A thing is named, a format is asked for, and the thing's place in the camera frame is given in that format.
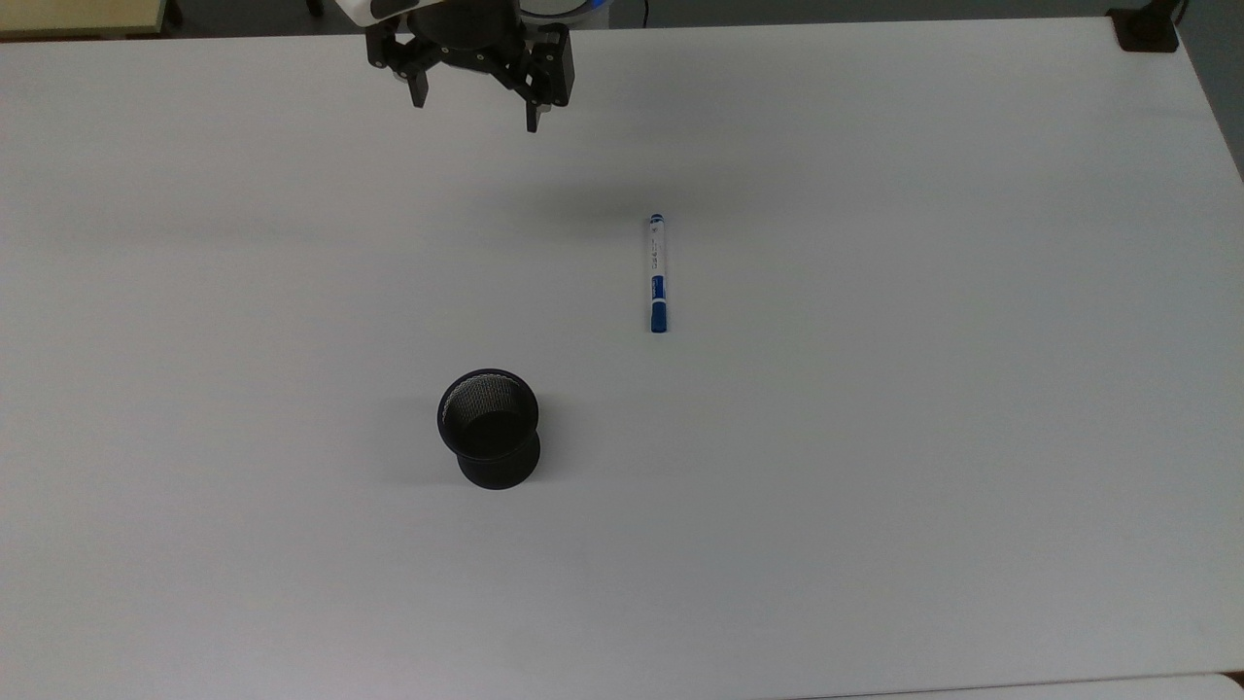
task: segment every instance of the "wooden surface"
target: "wooden surface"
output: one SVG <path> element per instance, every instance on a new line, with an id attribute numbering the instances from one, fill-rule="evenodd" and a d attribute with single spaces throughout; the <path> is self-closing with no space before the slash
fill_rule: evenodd
<path id="1" fill-rule="evenodd" d="M 537 134 L 358 36 L 0 47 L 9 698 L 1244 665 L 1244 187 L 1182 50 L 573 41 Z M 503 494 L 434 428 L 481 367 L 541 403 Z"/>
<path id="2" fill-rule="evenodd" d="M 157 32 L 165 0 L 4 0 L 0 37 Z"/>

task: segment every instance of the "black mesh pen holder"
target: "black mesh pen holder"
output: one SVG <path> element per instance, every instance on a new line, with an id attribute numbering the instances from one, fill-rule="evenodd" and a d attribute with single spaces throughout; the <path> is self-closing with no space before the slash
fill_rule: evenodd
<path id="1" fill-rule="evenodd" d="M 540 461 L 536 395 L 505 371 L 459 378 L 437 409 L 437 430 L 471 484 L 499 491 L 522 484 Z"/>

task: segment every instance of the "floor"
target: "floor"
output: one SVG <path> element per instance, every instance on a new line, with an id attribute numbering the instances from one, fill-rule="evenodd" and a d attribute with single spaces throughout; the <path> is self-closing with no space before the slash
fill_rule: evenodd
<path id="1" fill-rule="evenodd" d="M 1101 16 L 1142 0 L 649 0 L 648 26 L 720 26 L 993 17 Z M 312 17 L 304 0 L 180 0 L 170 36 L 281 36 L 360 32 L 333 0 Z M 616 0 L 612 27 L 637 27 L 643 0 Z M 1244 173 L 1244 0 L 1191 0 L 1179 27 L 1218 123 Z"/>

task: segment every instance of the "marker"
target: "marker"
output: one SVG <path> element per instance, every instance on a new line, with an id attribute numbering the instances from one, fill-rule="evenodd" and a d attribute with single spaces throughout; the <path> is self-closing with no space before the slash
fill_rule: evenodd
<path id="1" fill-rule="evenodd" d="M 666 218 L 648 219 L 648 276 L 652 277 L 652 332 L 666 332 Z"/>

